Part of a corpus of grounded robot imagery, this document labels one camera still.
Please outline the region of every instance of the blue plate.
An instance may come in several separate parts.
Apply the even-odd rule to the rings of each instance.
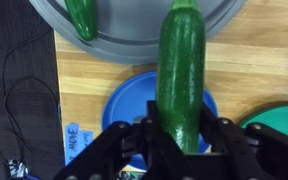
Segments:
[[[155,100],[156,71],[147,72],[130,78],[121,84],[108,99],[102,119],[102,130],[105,130],[115,121],[125,121],[133,124],[136,117],[146,116],[146,102]],[[204,90],[203,100],[205,104],[217,116],[217,108],[212,95]],[[199,153],[204,153],[209,147],[199,136]],[[132,158],[131,166],[145,170],[142,156],[136,155]]]

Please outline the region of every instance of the screw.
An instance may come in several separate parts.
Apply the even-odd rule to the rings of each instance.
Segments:
[[[68,176],[65,180],[77,180],[77,177],[76,176]]]
[[[191,177],[183,177],[182,180],[195,180],[194,178],[191,178]]]
[[[99,174],[93,174],[89,180],[102,180],[102,176]]]
[[[126,126],[125,123],[121,123],[121,124],[119,125],[120,128],[125,128],[125,126]]]
[[[261,129],[261,128],[262,128],[262,127],[261,127],[260,125],[258,125],[258,124],[254,124],[253,127],[254,127],[255,129]]]
[[[223,123],[223,124],[228,124],[229,121],[228,121],[227,119],[222,119],[222,123]]]

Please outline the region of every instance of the wooden table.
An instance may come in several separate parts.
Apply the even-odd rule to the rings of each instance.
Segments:
[[[63,125],[101,132],[104,104],[126,79],[155,65],[105,62],[75,48],[56,34]],[[288,1],[247,0],[245,6],[207,43],[205,87],[220,116],[239,122],[272,104],[288,102]]]

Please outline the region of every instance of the green zucchini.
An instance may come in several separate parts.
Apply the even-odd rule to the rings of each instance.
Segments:
[[[198,151],[203,103],[205,27],[195,0],[174,0],[159,43],[158,123],[184,153]]]
[[[65,0],[65,5],[80,37],[85,41],[94,39],[97,33],[95,0]]]

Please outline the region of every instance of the gray tray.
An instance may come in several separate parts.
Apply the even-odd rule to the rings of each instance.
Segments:
[[[97,0],[98,37],[83,41],[70,22],[64,0],[30,0],[65,39],[101,59],[122,64],[157,62],[160,27],[172,0]],[[245,0],[200,0],[207,38],[212,38]]]

